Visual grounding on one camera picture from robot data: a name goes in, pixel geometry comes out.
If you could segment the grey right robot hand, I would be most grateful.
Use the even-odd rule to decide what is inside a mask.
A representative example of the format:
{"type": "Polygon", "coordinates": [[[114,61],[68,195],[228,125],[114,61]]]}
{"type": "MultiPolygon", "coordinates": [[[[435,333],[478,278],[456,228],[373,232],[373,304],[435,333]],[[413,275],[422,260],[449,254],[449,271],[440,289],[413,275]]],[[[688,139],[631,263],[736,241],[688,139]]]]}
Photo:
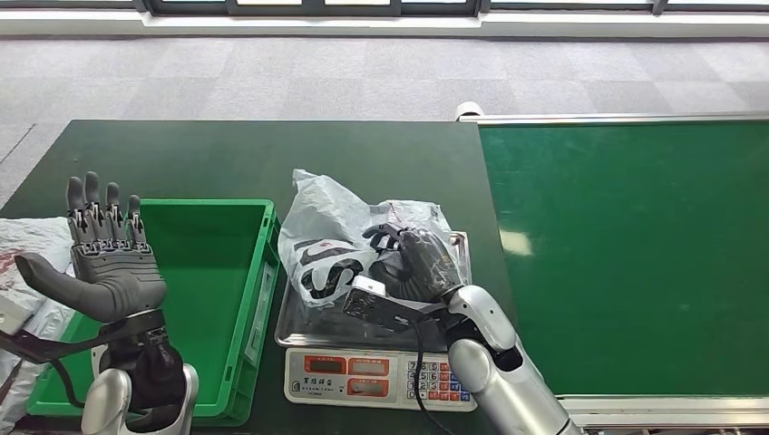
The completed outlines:
{"type": "Polygon", "coordinates": [[[464,285],[446,243],[432,230],[385,223],[363,233],[379,255],[372,278],[391,286],[399,299],[436,303],[464,285]]]}

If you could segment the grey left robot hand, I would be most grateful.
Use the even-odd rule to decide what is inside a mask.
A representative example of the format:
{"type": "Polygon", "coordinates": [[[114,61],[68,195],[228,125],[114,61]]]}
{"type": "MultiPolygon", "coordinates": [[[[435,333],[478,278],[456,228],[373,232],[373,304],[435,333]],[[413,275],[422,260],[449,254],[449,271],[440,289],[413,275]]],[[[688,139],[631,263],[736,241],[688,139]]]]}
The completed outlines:
{"type": "Polygon", "coordinates": [[[15,256],[15,265],[38,293],[109,324],[158,308],[167,285],[147,241],[140,197],[130,196],[123,212],[119,185],[108,183],[103,198],[99,181],[93,171],[68,180],[66,219],[74,275],[58,272],[37,253],[15,256]]]}

